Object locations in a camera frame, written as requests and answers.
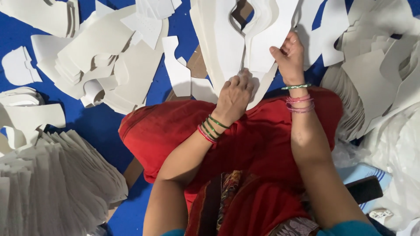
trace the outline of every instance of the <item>teal sleeve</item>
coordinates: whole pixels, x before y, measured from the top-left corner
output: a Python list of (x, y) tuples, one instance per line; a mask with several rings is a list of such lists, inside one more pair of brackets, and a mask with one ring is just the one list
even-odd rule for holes
[(321, 230), (317, 236), (381, 236), (371, 224), (352, 220), (340, 223), (329, 230)]
[(161, 236), (184, 236), (184, 233), (184, 229), (174, 229), (162, 234)]

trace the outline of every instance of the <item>red saree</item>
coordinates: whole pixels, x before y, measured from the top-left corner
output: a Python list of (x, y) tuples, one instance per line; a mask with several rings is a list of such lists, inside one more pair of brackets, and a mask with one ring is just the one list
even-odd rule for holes
[[(341, 100), (322, 88), (311, 88), (310, 94), (332, 150), (342, 116)], [(190, 208), (200, 189), (221, 173), (247, 170), (261, 179), (246, 188), (249, 193), (235, 197), (222, 225), (235, 230), (219, 235), (264, 235), (288, 218), (307, 217), (300, 205), (303, 183), (291, 152), (291, 114), (285, 101), (285, 96), (267, 99), (248, 110), (209, 150), (185, 190)], [(146, 181), (154, 182), (165, 158), (214, 108), (212, 103), (195, 100), (164, 102), (140, 108), (122, 120), (121, 140), (143, 165)]]

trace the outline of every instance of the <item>blue floor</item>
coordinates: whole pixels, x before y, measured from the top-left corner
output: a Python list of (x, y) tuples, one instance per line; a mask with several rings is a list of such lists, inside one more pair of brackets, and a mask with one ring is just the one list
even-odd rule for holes
[[(100, 2), (114, 9), (120, 9), (133, 5), (135, 0), (100, 0)], [(352, 0), (346, 0), (348, 6)], [(420, 4), (417, 0), (409, 0), (412, 3), (414, 15), (420, 14)], [(84, 21), (95, 10), (94, 0), (79, 0), (81, 20)], [(190, 4), (183, 0), (181, 6), (169, 18), (169, 36), (177, 35), (179, 46), (175, 51), (176, 58), (184, 57), (188, 60), (198, 45), (190, 16)], [(320, 24), (322, 11), (317, 15), (314, 27)], [(20, 46), (26, 46), (32, 57), (32, 66), (36, 68), (36, 60), (31, 44), (30, 36), (33, 34), (46, 34), (38, 29), (0, 13), (0, 58)], [(163, 59), (160, 62), (153, 83), (147, 95), (147, 105), (162, 103), (171, 90), (168, 74)], [(322, 57), (305, 73), (305, 78), (313, 84), (319, 84), (326, 68), (323, 67)], [(43, 94), (47, 104), (60, 103), (66, 115), (66, 128), (64, 131), (74, 129), (89, 143), (91, 143), (104, 158), (115, 166), (120, 172), (124, 172), (132, 161), (133, 155), (121, 142), (118, 136), (118, 128), (124, 115), (115, 113), (107, 105), (101, 104), (94, 108), (85, 109), (79, 100), (64, 94), (38, 70), (43, 82), (29, 84)], [(283, 81), (277, 73), (269, 91), (282, 87)], [(0, 92), (17, 88), (5, 78), (4, 71), (0, 67)], [(141, 235), (143, 230), (143, 218), (149, 198), (151, 185), (142, 177), (138, 179), (130, 190), (129, 199), (126, 200), (116, 211), (109, 222), (109, 226), (115, 236)]]

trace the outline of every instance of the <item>woman's hand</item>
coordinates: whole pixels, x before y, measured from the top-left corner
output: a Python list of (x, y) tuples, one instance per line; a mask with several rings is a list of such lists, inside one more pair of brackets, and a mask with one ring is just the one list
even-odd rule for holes
[(278, 70), (287, 86), (305, 83), (303, 77), (304, 48), (295, 32), (289, 32), (280, 49), (270, 47), (271, 55), (278, 64)]
[(242, 75), (232, 77), (223, 86), (212, 117), (225, 126), (239, 120), (245, 114), (253, 89), (248, 69)]

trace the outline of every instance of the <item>green bangle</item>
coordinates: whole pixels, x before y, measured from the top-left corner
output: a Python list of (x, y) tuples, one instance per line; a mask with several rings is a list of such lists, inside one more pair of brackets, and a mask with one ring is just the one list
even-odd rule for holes
[(219, 134), (218, 132), (216, 132), (216, 130), (214, 130), (214, 128), (213, 128), (213, 126), (210, 124), (210, 122), (209, 122), (209, 118), (206, 118), (206, 122), (207, 122), (207, 125), (210, 127), (210, 129), (211, 130), (213, 130), (213, 132), (217, 135), (217, 136), (220, 136), (221, 134)]
[(220, 127), (222, 127), (222, 128), (225, 128), (225, 129), (230, 129), (230, 127), (227, 127), (227, 126), (225, 126), (225, 125), (221, 124), (219, 121), (217, 121), (217, 120), (213, 119), (213, 117), (211, 117), (211, 114), (209, 114), (209, 118), (210, 118), (210, 120), (212, 120), (214, 123), (216, 123), (218, 126), (220, 126)]
[(286, 86), (281, 88), (282, 90), (290, 90), (290, 89), (300, 89), (300, 88), (307, 88), (310, 87), (312, 84), (301, 84), (301, 85), (293, 85), (293, 86)]
[(213, 135), (210, 134), (210, 132), (207, 130), (206, 126), (204, 125), (204, 122), (201, 123), (203, 125), (204, 130), (207, 132), (207, 134), (213, 139), (213, 140), (217, 140), (217, 138), (215, 138)]

